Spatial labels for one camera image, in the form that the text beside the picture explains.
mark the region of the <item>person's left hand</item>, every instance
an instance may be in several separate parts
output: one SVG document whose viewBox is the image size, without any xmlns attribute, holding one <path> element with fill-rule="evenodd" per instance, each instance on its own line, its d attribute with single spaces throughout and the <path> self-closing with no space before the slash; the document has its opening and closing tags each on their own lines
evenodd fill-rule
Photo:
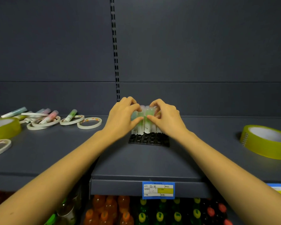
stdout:
<svg viewBox="0 0 281 225">
<path fill-rule="evenodd" d="M 109 112 L 109 116 L 103 131 L 108 132 L 118 140 L 131 131 L 143 117 L 137 117 L 131 121 L 131 115 L 134 111 L 141 111 L 141 107 L 132 97 L 123 97 L 117 102 Z"/>
</svg>

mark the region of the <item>price tag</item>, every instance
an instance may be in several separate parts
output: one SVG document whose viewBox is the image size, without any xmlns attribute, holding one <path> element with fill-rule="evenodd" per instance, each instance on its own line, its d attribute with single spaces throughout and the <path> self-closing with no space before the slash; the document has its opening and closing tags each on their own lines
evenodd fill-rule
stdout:
<svg viewBox="0 0 281 225">
<path fill-rule="evenodd" d="M 143 199 L 175 199 L 175 182 L 143 181 Z"/>
<path fill-rule="evenodd" d="M 278 193 L 281 193 L 281 184 L 280 183 L 267 183 L 267 185 L 272 187 Z"/>
</svg>

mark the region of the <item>person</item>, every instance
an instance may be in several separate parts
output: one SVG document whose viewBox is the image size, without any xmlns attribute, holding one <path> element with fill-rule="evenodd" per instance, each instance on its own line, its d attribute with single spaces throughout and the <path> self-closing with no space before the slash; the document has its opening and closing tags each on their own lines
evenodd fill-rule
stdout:
<svg viewBox="0 0 281 225">
<path fill-rule="evenodd" d="M 185 148 L 244 223 L 281 224 L 280 193 L 187 130 L 175 106 L 161 99 L 150 106 L 157 110 L 148 119 Z M 43 225 L 97 157 L 143 119 L 131 121 L 135 110 L 141 108 L 132 97 L 117 102 L 102 130 L 0 205 L 0 225 Z"/>
</svg>

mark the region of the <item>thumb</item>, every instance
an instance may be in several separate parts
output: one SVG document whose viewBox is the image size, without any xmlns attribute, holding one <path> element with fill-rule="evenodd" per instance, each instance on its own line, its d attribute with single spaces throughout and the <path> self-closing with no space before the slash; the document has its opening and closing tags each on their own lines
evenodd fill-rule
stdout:
<svg viewBox="0 0 281 225">
<path fill-rule="evenodd" d="M 141 120 L 143 120 L 143 117 L 137 117 L 136 119 L 134 119 L 130 124 L 131 129 L 133 129 Z"/>
<path fill-rule="evenodd" d="M 147 115 L 147 118 L 153 122 L 155 125 L 159 126 L 160 123 L 160 119 L 158 119 L 157 117 L 154 117 L 153 115 Z"/>
</svg>

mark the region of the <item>human hand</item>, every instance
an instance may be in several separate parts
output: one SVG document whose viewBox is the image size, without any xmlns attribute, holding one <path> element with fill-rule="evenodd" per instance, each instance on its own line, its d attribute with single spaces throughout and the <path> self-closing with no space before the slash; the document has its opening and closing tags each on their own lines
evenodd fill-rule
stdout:
<svg viewBox="0 0 281 225">
<path fill-rule="evenodd" d="M 143 120 L 143 117 L 137 117 L 131 121 L 131 115 L 136 110 L 141 111 L 141 107 L 136 103 L 135 99 L 123 97 L 110 110 L 103 130 L 114 136 L 115 140 L 122 138 Z"/>
<path fill-rule="evenodd" d="M 168 136 L 177 140 L 179 136 L 188 131 L 175 106 L 166 104 L 161 99 L 153 101 L 150 106 L 157 106 L 157 109 L 155 116 L 148 115 L 147 118 Z"/>
</svg>

